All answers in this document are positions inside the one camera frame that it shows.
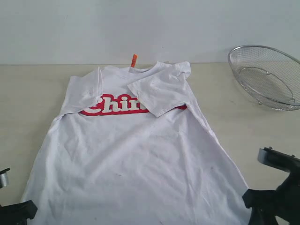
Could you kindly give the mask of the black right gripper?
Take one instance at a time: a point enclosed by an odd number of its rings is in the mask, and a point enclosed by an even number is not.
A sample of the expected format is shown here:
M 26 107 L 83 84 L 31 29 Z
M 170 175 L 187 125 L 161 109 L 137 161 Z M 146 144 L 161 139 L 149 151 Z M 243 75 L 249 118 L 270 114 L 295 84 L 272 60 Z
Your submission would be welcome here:
M 242 197 L 252 209 L 250 225 L 277 225 L 279 217 L 290 225 L 300 223 L 300 174 L 290 173 L 275 190 L 248 189 Z

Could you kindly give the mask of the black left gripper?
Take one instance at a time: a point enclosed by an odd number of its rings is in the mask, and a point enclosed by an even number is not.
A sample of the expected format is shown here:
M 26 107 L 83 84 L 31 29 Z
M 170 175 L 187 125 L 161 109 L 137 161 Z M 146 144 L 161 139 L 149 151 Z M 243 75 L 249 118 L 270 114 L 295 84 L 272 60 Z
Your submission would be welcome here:
M 26 225 L 37 213 L 37 206 L 32 200 L 0 207 L 1 225 Z

